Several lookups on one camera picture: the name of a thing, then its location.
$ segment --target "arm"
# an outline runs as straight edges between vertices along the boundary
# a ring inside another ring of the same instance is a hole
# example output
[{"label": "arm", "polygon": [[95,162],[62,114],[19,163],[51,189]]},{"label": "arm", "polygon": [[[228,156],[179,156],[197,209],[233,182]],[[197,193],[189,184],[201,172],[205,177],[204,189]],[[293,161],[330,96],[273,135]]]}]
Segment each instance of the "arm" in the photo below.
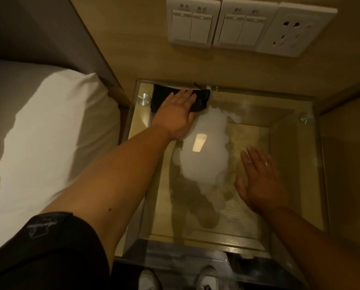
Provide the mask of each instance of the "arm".
[{"label": "arm", "polygon": [[360,261],[324,232],[294,213],[271,156],[247,147],[241,159],[246,187],[237,176],[235,187],[244,202],[277,234],[308,280],[310,288],[360,289]]},{"label": "arm", "polygon": [[170,94],[151,127],[96,159],[78,180],[42,213],[72,212],[89,223],[105,249],[110,269],[115,248],[148,189],[156,165],[168,144],[184,136],[195,119],[189,113],[196,95]]}]

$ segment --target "pillow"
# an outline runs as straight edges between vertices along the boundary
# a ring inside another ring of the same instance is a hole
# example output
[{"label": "pillow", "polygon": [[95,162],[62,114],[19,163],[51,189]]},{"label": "pillow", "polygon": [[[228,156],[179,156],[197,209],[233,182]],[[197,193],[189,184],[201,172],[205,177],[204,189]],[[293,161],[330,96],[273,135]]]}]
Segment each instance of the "pillow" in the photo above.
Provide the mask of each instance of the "pillow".
[{"label": "pillow", "polygon": [[117,146],[119,125],[96,74],[0,61],[0,246]]}]

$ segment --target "shoe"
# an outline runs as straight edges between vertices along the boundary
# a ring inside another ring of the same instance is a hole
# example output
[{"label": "shoe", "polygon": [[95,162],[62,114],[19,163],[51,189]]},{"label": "shoe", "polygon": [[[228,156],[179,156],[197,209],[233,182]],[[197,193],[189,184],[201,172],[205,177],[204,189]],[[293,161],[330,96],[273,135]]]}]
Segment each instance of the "shoe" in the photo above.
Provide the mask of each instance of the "shoe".
[{"label": "shoe", "polygon": [[152,271],[145,269],[138,278],[138,290],[161,290],[161,284]]},{"label": "shoe", "polygon": [[196,290],[219,290],[219,280],[214,267],[207,266],[199,274],[196,283]]}]

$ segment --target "power outlet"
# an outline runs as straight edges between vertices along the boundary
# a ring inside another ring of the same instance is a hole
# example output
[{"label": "power outlet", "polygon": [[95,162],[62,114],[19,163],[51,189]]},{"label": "power outlet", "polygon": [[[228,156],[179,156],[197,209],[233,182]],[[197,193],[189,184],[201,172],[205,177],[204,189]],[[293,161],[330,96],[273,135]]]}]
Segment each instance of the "power outlet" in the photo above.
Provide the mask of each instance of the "power outlet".
[{"label": "power outlet", "polygon": [[280,3],[257,52],[298,57],[337,14],[337,9]]}]

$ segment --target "bed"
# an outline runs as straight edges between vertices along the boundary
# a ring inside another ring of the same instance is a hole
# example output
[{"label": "bed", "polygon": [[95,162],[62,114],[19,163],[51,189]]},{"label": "bed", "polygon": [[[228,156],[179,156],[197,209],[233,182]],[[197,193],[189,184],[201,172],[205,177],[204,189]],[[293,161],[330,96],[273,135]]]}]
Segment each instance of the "bed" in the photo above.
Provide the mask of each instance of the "bed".
[{"label": "bed", "polygon": [[95,73],[0,60],[0,246],[119,132],[117,102]]}]

